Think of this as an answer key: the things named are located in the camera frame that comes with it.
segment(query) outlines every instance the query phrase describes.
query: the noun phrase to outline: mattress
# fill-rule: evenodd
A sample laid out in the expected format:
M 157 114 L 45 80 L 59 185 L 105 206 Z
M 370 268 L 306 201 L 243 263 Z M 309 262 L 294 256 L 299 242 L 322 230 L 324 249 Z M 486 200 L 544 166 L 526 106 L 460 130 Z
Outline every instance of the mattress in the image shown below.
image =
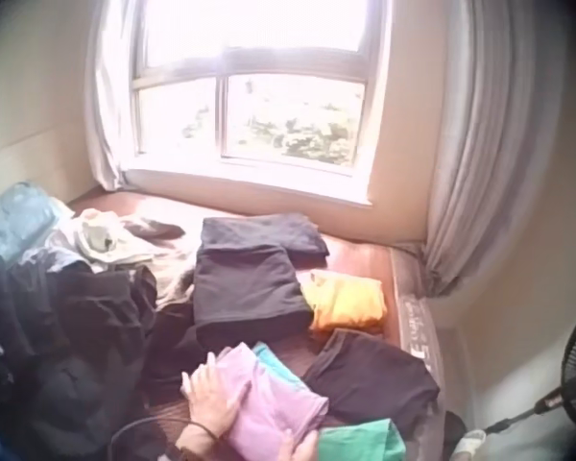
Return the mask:
M 141 213 L 160 221 L 179 224 L 186 233 L 200 232 L 205 217 L 230 216 L 229 213 L 210 208 L 133 192 L 98 193 L 71 204 L 71 207 L 76 212 L 94 207 L 101 211 L 111 210 L 118 215 Z M 331 236 L 325 236 L 324 240 L 330 251 L 327 259 L 329 270 L 381 280 L 388 308 L 384 337 L 390 344 L 422 358 L 440 384 L 442 392 L 437 404 L 430 408 L 413 440 L 406 441 L 409 461 L 439 461 L 444 440 L 444 371 L 435 328 L 426 302 L 420 296 L 422 286 L 418 261 L 405 252 L 378 245 L 352 243 Z M 323 345 L 307 334 L 269 344 L 279 359 L 298 376 L 305 373 Z M 160 416 L 184 418 L 187 417 L 187 405 L 178 401 L 154 406 L 152 412 Z M 338 424 L 332 418 L 324 423 Z M 163 428 L 169 440 L 174 441 L 181 426 L 168 423 Z M 218 459 L 241 458 L 236 453 L 227 452 Z

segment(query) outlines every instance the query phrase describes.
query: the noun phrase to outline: hand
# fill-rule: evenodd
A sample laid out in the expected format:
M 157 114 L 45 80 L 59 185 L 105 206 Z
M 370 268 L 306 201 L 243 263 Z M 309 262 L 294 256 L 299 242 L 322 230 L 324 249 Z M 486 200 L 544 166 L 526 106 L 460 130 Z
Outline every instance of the hand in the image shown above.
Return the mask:
M 318 459 L 318 431 L 312 430 L 302 443 L 295 448 L 291 431 L 284 434 L 277 461 L 316 461 Z
M 241 401 L 250 390 L 250 386 L 245 386 L 236 399 L 228 401 L 215 362 L 215 355 L 210 352 L 207 363 L 201 365 L 192 377 L 182 373 L 181 391 L 188 398 L 190 419 L 203 425 L 219 438 L 234 423 Z M 213 439 L 200 427 L 188 425 L 181 433 L 177 446 L 202 456 L 213 446 Z

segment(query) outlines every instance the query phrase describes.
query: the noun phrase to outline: white object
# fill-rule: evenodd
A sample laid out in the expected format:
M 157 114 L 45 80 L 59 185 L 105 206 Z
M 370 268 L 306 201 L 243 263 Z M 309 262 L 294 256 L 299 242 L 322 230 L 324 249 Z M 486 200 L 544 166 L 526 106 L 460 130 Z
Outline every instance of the white object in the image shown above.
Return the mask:
M 450 461 L 471 461 L 476 452 L 487 440 L 487 433 L 482 429 L 468 432 L 457 444 L 457 448 L 452 452 Z
M 126 230 L 114 212 L 93 208 L 58 226 L 47 238 L 46 246 L 81 254 L 95 272 L 111 265 L 148 261 L 157 253 L 154 245 Z

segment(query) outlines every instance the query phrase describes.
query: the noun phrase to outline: folded pink shirt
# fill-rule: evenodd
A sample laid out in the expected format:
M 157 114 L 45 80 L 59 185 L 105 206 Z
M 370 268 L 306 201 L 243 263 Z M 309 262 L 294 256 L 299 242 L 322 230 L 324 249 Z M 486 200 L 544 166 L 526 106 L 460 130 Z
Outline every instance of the folded pink shirt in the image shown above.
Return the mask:
M 291 429 L 298 443 L 317 428 L 328 410 L 328 399 L 307 389 L 295 389 L 271 375 L 243 343 L 218 360 L 218 370 L 233 399 L 252 382 L 228 441 L 248 461 L 277 459 L 283 433 Z

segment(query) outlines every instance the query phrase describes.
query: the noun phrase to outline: sheer curtain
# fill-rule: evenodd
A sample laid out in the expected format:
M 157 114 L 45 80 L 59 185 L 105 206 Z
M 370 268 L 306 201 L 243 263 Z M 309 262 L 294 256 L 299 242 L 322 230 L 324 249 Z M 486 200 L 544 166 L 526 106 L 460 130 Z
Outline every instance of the sheer curtain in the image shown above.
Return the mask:
M 92 174 L 105 190 L 124 185 L 134 154 L 131 73 L 135 0 L 98 2 L 85 64 L 85 129 Z
M 484 270 L 524 224 L 549 163 L 565 26 L 545 0 L 456 0 L 429 206 L 427 297 Z

